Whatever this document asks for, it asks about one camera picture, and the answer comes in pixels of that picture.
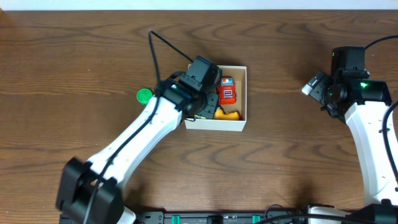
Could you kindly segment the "yellow rubber duck toy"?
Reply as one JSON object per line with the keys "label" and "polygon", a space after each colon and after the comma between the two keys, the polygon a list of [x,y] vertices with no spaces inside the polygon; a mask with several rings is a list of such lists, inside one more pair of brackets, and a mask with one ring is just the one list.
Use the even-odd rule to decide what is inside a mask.
{"label": "yellow rubber duck toy", "polygon": [[228,121],[239,121],[240,114],[237,111],[225,112],[221,107],[215,111],[213,119],[216,120],[228,120]]}

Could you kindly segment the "red toy fire truck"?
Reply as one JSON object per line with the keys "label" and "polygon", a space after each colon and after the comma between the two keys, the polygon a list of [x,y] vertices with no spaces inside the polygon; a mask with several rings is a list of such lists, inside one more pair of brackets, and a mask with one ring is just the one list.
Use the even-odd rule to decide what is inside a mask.
{"label": "red toy fire truck", "polygon": [[217,87],[219,104],[232,105],[236,102],[236,86],[232,77],[222,78]]}

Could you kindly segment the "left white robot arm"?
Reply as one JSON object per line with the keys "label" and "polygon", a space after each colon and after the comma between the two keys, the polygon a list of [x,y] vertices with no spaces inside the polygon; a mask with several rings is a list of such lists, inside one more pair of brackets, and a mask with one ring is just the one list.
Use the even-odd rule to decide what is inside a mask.
{"label": "left white robot arm", "polygon": [[216,87],[183,78],[158,82],[142,113],[111,144],[86,162],[73,157],[65,164],[55,206],[76,223],[134,223],[122,197],[128,180],[184,118],[215,110]]}

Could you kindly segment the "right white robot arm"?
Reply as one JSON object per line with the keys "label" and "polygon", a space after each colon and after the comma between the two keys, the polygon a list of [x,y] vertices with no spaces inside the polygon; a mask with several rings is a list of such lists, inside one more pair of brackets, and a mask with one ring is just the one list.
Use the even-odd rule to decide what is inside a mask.
{"label": "right white robot arm", "polygon": [[332,118],[345,123],[353,136],[364,184],[364,207],[344,212],[311,205],[309,223],[397,223],[397,138],[392,99],[384,81],[362,77],[331,77],[322,71],[302,88]]}

